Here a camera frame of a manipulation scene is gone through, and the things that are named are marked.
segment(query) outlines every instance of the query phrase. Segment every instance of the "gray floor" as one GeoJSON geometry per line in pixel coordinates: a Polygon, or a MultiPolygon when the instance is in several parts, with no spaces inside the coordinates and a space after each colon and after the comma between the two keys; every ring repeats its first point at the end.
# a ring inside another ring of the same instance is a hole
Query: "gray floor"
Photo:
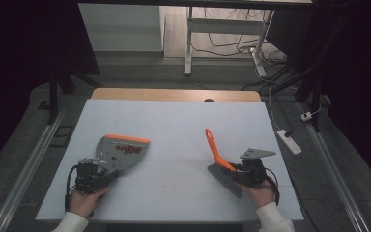
{"type": "MultiPolygon", "coordinates": [[[[113,59],[115,58],[99,57],[99,61],[103,63],[100,66],[101,77],[93,77],[106,87],[239,90],[245,84],[256,81],[249,61],[197,61],[193,66],[193,75],[185,77],[181,60],[121,57],[117,59],[119,62],[115,62],[112,66],[104,65],[113,63],[113,59]]],[[[274,73],[277,68],[267,67],[267,70],[269,73],[274,73]]],[[[76,91],[69,96],[71,103],[61,122],[61,126],[64,127],[76,125],[85,101],[90,98],[94,90],[92,86],[78,78],[73,78],[73,82],[76,85],[76,91]]],[[[258,84],[247,90],[257,90],[260,86],[261,84],[258,84]]],[[[294,90],[288,89],[277,95],[282,108],[272,97],[271,108],[274,121],[282,129],[290,127],[286,123],[283,111],[287,114],[295,128],[292,137],[303,149],[301,155],[293,156],[280,143],[283,158],[292,181],[296,185],[298,199],[305,217],[303,221],[295,221],[295,227],[297,231],[354,231],[346,209],[310,139],[306,125],[300,119],[300,111],[293,99],[293,93],[294,90]]],[[[45,127],[48,111],[38,108],[41,101],[47,101],[47,98],[47,84],[36,88],[31,93],[29,108],[0,154],[0,207],[45,127]]],[[[268,97],[263,96],[262,99],[270,109],[268,97]]],[[[327,107],[328,105],[324,103],[320,113],[321,134],[371,228],[371,170],[331,122],[327,116],[327,107]]],[[[35,221],[34,218],[66,150],[62,147],[65,142],[67,142],[65,137],[52,139],[51,146],[47,149],[7,231],[49,231],[56,226],[56,222],[40,222],[35,221]]],[[[91,223],[86,231],[106,231],[106,227],[105,224],[91,223]]],[[[243,231],[256,231],[258,228],[258,223],[245,224],[243,231]]],[[[205,231],[217,231],[213,228],[204,227],[204,229],[205,231]]],[[[161,228],[153,227],[150,230],[160,231],[161,228]]],[[[121,227],[119,231],[129,231],[129,229],[121,227]]]]}

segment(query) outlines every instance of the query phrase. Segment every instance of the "floor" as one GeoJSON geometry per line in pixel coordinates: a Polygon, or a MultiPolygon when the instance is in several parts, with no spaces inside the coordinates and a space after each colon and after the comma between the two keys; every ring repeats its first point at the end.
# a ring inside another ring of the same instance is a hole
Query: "floor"
{"type": "MultiPolygon", "coordinates": [[[[182,12],[183,9],[173,9],[174,11],[182,12]]],[[[233,43],[234,41],[235,37],[231,36],[226,42],[218,41],[217,43],[233,43]]],[[[204,49],[212,48],[208,40],[201,40],[201,43],[193,41],[193,44],[204,47],[204,49]]],[[[233,49],[235,48],[229,48],[223,52],[233,52],[233,49]]],[[[121,88],[241,90],[243,86],[252,84],[244,90],[258,91],[266,83],[256,77],[252,61],[243,59],[243,55],[242,59],[230,59],[229,57],[213,59],[213,56],[203,59],[204,56],[202,56],[193,61],[192,76],[184,77],[183,51],[172,49],[170,52],[172,55],[166,58],[137,57],[136,55],[115,57],[98,54],[100,76],[93,76],[93,78],[105,87],[121,88]]],[[[276,73],[278,69],[280,66],[266,66],[266,71],[270,75],[276,73]]],[[[61,130],[58,130],[57,135],[50,139],[50,145],[44,152],[37,172],[33,175],[24,196],[20,196],[19,205],[14,217],[9,221],[7,231],[50,231],[57,225],[57,221],[41,222],[35,221],[34,218],[66,150],[68,137],[63,136],[63,132],[72,133],[72,128],[78,121],[85,101],[90,98],[94,90],[94,87],[79,78],[73,77],[72,80],[76,86],[73,95],[64,95],[59,91],[60,104],[67,105],[59,125],[61,130]]],[[[273,115],[275,130],[277,128],[295,129],[292,137],[303,149],[300,156],[293,156],[282,143],[279,143],[305,217],[304,221],[294,221],[296,231],[356,231],[349,220],[343,199],[337,194],[335,185],[327,173],[327,167],[322,163],[322,157],[311,138],[309,125],[300,119],[302,113],[300,108],[306,108],[309,105],[307,102],[299,104],[294,100],[293,94],[296,87],[288,88],[271,98],[267,95],[262,96],[269,114],[273,115]]],[[[45,106],[47,101],[47,84],[32,91],[30,105],[24,117],[0,153],[0,209],[24,164],[33,153],[41,134],[46,129],[48,111],[45,106]]],[[[346,137],[332,123],[327,115],[327,109],[328,101],[324,100],[320,111],[321,135],[371,231],[371,170],[346,137]]],[[[247,223],[243,225],[242,231],[256,231],[259,226],[255,222],[247,223]]],[[[120,231],[130,230],[130,228],[123,227],[119,229],[120,231]]],[[[160,229],[149,228],[148,230],[161,231],[160,229]]],[[[110,231],[110,228],[107,228],[106,224],[93,222],[85,231],[110,231]]]]}

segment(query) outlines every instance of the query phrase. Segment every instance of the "orange handle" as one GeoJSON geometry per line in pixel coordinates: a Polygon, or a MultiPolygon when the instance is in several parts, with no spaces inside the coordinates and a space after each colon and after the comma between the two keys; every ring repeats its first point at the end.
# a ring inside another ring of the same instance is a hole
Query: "orange handle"
{"type": "Polygon", "coordinates": [[[207,140],[209,141],[210,148],[213,152],[215,162],[222,167],[231,169],[232,171],[236,171],[236,169],[230,163],[228,163],[227,160],[225,160],[222,156],[219,155],[218,149],[216,149],[214,137],[210,132],[210,129],[206,129],[206,136],[207,140]]]}

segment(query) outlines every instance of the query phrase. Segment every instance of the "power strip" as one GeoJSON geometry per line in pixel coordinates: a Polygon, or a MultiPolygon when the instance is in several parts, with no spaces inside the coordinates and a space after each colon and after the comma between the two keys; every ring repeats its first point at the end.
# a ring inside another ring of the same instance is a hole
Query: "power strip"
{"type": "Polygon", "coordinates": [[[285,130],[279,130],[276,132],[276,134],[278,134],[279,138],[282,140],[282,142],[285,143],[285,145],[288,147],[293,155],[301,153],[302,150],[297,145],[297,143],[290,136],[285,137],[285,133],[285,130]]]}

